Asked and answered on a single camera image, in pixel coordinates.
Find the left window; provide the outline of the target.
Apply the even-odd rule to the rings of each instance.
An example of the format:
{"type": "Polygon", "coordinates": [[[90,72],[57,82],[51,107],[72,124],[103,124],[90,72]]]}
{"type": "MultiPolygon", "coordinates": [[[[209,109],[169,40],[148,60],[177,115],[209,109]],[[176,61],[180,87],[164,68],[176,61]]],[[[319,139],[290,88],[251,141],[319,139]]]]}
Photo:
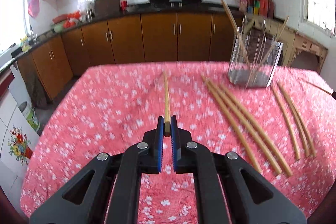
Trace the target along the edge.
{"type": "Polygon", "coordinates": [[[1,0],[1,52],[27,36],[27,0],[1,0]]]}

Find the wooden chopstick two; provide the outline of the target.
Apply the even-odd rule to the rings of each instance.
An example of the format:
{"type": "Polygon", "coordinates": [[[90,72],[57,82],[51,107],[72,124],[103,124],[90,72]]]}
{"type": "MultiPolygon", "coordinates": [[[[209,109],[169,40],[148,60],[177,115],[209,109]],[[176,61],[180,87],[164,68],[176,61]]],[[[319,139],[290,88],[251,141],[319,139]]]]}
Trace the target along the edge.
{"type": "Polygon", "coordinates": [[[163,82],[164,82],[164,91],[165,91],[165,113],[164,113],[164,122],[165,122],[165,137],[170,137],[170,98],[169,98],[169,85],[167,80],[166,72],[163,72],[163,82]]]}

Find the wooden chopstick five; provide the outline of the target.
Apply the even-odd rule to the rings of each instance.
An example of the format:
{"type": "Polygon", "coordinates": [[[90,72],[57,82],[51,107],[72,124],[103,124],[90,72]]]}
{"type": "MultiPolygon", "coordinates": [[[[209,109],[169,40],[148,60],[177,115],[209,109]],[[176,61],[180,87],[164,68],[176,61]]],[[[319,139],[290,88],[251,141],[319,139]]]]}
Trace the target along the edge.
{"type": "Polygon", "coordinates": [[[288,176],[292,176],[293,172],[288,165],[287,161],[283,157],[280,150],[277,148],[277,146],[274,144],[272,139],[268,136],[268,134],[264,131],[264,129],[261,127],[259,122],[253,117],[253,115],[245,108],[245,106],[239,102],[239,100],[229,91],[227,87],[225,87],[223,84],[220,84],[220,88],[222,91],[225,92],[225,94],[228,95],[228,97],[231,99],[231,101],[239,108],[239,110],[242,112],[242,114],[250,121],[250,124],[257,130],[259,135],[262,137],[262,139],[267,143],[269,148],[272,150],[272,152],[277,156],[277,159],[279,159],[284,171],[288,176]]]}

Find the red thermos bottles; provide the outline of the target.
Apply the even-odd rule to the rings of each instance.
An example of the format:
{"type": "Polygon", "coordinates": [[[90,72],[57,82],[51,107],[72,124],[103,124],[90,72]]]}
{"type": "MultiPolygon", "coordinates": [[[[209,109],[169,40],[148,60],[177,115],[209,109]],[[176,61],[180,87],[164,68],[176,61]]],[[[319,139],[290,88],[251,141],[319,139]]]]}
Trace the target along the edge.
{"type": "Polygon", "coordinates": [[[259,15],[266,18],[273,18],[274,16],[273,0],[259,0],[259,2],[260,2],[259,15]]]}

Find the wooden chopstick four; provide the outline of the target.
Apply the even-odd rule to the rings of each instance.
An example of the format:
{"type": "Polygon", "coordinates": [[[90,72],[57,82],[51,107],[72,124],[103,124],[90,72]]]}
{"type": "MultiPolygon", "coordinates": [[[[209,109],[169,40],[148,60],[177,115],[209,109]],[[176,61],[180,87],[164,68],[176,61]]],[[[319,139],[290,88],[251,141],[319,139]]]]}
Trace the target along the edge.
{"type": "Polygon", "coordinates": [[[277,159],[277,156],[272,152],[272,150],[269,148],[267,143],[259,135],[257,130],[250,124],[250,121],[242,114],[239,108],[231,101],[228,95],[225,94],[225,92],[221,90],[220,85],[217,86],[210,79],[206,79],[206,80],[215,89],[215,91],[220,95],[221,99],[224,101],[225,105],[228,107],[228,110],[233,116],[235,122],[238,124],[239,129],[240,129],[240,126],[243,126],[246,132],[248,132],[251,135],[252,139],[254,140],[256,145],[261,149],[261,151],[265,155],[266,159],[268,160],[268,162],[270,163],[270,165],[272,166],[276,174],[282,174],[283,172],[285,172],[279,159],[277,159]]]}

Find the cream old wooden table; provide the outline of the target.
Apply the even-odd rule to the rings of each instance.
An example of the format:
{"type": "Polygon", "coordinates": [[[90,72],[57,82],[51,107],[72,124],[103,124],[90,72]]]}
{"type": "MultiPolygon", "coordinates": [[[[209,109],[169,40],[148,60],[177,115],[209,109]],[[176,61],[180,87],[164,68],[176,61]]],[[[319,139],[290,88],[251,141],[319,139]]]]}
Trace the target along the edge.
{"type": "MultiPolygon", "coordinates": [[[[265,23],[266,33],[271,36],[277,36],[281,31],[282,22],[252,14],[246,14],[245,19],[247,26],[254,27],[258,30],[261,30],[262,23],[265,23]]],[[[284,31],[281,33],[280,42],[283,43],[283,46],[278,65],[283,67],[293,67],[296,58],[301,53],[305,53],[303,59],[307,64],[304,64],[301,61],[299,67],[321,73],[328,53],[326,47],[290,27],[285,27],[284,31]]]]}

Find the wooden chopstick three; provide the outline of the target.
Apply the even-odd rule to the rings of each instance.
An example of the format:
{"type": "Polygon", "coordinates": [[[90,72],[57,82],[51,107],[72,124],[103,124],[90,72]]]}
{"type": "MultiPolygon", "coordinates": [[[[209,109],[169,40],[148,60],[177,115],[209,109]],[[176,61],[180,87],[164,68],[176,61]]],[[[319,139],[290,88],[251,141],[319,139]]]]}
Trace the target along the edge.
{"type": "Polygon", "coordinates": [[[245,148],[245,151],[249,157],[249,159],[252,161],[253,167],[261,173],[261,166],[258,163],[254,153],[252,152],[249,144],[247,143],[245,137],[243,136],[242,132],[240,131],[238,124],[235,122],[233,116],[231,115],[230,111],[228,110],[228,107],[225,105],[224,101],[221,99],[220,95],[215,91],[215,89],[209,84],[209,82],[206,80],[206,78],[201,75],[201,78],[203,82],[205,83],[206,87],[208,88],[209,92],[212,94],[213,98],[217,102],[217,104],[220,107],[220,110],[222,114],[226,117],[228,122],[230,123],[231,127],[233,128],[234,132],[238,136],[238,139],[242,143],[243,147],[245,148]]]}

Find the wooden chopstick six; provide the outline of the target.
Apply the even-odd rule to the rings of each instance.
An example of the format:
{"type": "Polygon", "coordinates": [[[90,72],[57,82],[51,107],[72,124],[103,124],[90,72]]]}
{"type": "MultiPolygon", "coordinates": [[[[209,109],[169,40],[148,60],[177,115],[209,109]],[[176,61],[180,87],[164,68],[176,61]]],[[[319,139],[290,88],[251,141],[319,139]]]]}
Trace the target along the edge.
{"type": "Polygon", "coordinates": [[[286,17],[284,23],[282,24],[281,29],[280,29],[280,32],[277,34],[277,36],[276,36],[274,42],[272,43],[270,49],[266,52],[265,56],[264,56],[264,57],[262,58],[262,60],[259,62],[258,66],[257,66],[256,68],[252,69],[252,72],[251,72],[250,75],[249,75],[248,82],[250,81],[250,78],[251,78],[251,77],[254,77],[254,76],[256,75],[256,73],[257,73],[257,71],[259,70],[259,68],[266,62],[266,60],[267,60],[268,56],[270,55],[270,53],[275,49],[275,47],[276,47],[276,43],[277,43],[277,42],[279,41],[279,39],[281,38],[282,33],[283,33],[283,31],[285,30],[285,27],[286,27],[286,24],[287,24],[288,20],[289,20],[289,15],[286,17]]]}

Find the wooden chopstick one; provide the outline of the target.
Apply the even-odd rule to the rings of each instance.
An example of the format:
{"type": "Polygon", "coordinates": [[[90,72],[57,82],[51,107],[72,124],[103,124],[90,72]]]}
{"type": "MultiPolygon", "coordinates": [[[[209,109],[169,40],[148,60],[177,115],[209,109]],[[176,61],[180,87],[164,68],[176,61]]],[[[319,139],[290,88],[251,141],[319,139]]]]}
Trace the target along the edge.
{"type": "Polygon", "coordinates": [[[247,65],[250,65],[250,62],[249,62],[249,59],[248,59],[248,56],[247,56],[247,51],[246,51],[245,45],[243,43],[242,35],[238,31],[238,26],[237,26],[237,24],[235,22],[235,19],[234,19],[233,15],[232,15],[232,12],[230,11],[230,8],[228,7],[228,5],[226,3],[226,0],[220,0],[220,1],[222,3],[224,11],[226,12],[226,14],[227,14],[227,16],[228,16],[228,18],[230,20],[232,28],[235,31],[236,37],[238,38],[239,47],[241,49],[241,53],[242,53],[243,59],[244,59],[244,61],[245,61],[245,63],[247,65]]]}

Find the red basin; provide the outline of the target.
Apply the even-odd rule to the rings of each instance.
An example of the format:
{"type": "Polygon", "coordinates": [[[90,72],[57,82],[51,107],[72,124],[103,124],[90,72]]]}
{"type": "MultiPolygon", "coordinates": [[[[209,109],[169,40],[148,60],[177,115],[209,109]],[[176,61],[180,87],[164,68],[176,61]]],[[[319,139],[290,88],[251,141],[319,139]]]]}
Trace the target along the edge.
{"type": "Polygon", "coordinates": [[[67,18],[68,18],[68,14],[61,14],[61,15],[53,18],[52,22],[53,22],[53,24],[58,24],[60,22],[63,22],[65,20],[67,20],[67,18]]]}

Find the wooden chopstick seven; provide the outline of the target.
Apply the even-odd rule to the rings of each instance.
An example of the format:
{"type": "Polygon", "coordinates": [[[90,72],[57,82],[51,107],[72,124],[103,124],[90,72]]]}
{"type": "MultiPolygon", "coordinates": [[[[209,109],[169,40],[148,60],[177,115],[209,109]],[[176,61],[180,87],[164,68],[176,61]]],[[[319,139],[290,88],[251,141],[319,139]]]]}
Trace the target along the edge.
{"type": "Polygon", "coordinates": [[[284,117],[284,121],[287,125],[287,128],[288,128],[288,132],[289,132],[289,135],[290,135],[290,138],[291,138],[291,142],[292,142],[292,145],[293,145],[293,150],[294,150],[294,155],[295,155],[295,159],[296,160],[299,160],[301,159],[301,155],[300,155],[300,152],[299,152],[299,147],[298,147],[298,143],[297,143],[297,139],[295,137],[295,134],[294,134],[294,131],[292,129],[292,126],[291,126],[291,123],[290,123],[290,120],[289,120],[289,117],[288,117],[288,114],[284,108],[284,105],[282,104],[282,102],[280,101],[280,97],[278,96],[277,92],[276,92],[276,89],[273,87],[273,85],[270,86],[272,92],[273,92],[273,95],[276,99],[276,102],[282,112],[282,115],[284,117]]]}

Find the red small bottle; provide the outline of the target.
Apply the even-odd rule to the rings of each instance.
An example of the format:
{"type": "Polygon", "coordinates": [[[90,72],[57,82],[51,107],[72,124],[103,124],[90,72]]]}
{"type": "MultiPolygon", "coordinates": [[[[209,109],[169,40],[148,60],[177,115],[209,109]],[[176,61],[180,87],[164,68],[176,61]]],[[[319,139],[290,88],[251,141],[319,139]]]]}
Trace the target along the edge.
{"type": "Polygon", "coordinates": [[[128,7],[127,0],[121,0],[120,5],[121,5],[122,12],[125,12],[128,7]]]}

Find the red plastic bag on wall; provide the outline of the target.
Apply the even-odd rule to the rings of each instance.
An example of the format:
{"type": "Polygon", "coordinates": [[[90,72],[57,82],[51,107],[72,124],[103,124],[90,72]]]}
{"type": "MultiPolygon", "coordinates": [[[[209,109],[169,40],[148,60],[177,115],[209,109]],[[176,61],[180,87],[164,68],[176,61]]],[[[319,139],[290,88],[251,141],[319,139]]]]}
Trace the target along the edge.
{"type": "Polygon", "coordinates": [[[40,11],[39,0],[30,0],[28,6],[29,16],[31,16],[32,18],[36,18],[39,15],[39,11],[40,11]]]}

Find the wooden chopstick eight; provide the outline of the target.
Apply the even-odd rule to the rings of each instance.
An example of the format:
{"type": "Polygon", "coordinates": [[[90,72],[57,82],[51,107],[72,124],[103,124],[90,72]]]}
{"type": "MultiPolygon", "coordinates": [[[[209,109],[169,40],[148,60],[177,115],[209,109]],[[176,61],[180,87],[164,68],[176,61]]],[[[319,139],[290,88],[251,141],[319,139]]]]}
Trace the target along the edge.
{"type": "Polygon", "coordinates": [[[299,134],[301,137],[301,141],[302,141],[302,145],[303,145],[303,149],[305,151],[305,155],[306,157],[308,156],[312,156],[312,157],[316,157],[317,156],[317,151],[315,149],[315,146],[313,144],[313,139],[311,137],[311,134],[309,132],[309,130],[307,129],[306,124],[304,123],[302,117],[300,116],[296,106],[294,105],[293,101],[291,100],[289,94],[285,91],[284,87],[278,82],[277,83],[280,91],[282,92],[285,100],[287,101],[293,116],[294,116],[294,120],[297,124],[298,130],[299,130],[299,134]]]}

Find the lower wooden cabinets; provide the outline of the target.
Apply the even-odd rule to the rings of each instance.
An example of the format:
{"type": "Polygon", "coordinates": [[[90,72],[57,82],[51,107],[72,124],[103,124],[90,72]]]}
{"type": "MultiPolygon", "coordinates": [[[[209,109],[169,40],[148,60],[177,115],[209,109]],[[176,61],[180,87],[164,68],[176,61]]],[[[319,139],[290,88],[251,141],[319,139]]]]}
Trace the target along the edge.
{"type": "Polygon", "coordinates": [[[159,12],[103,20],[57,35],[18,60],[33,106],[45,108],[88,68],[166,61],[228,61],[225,13],[159,12]]]}

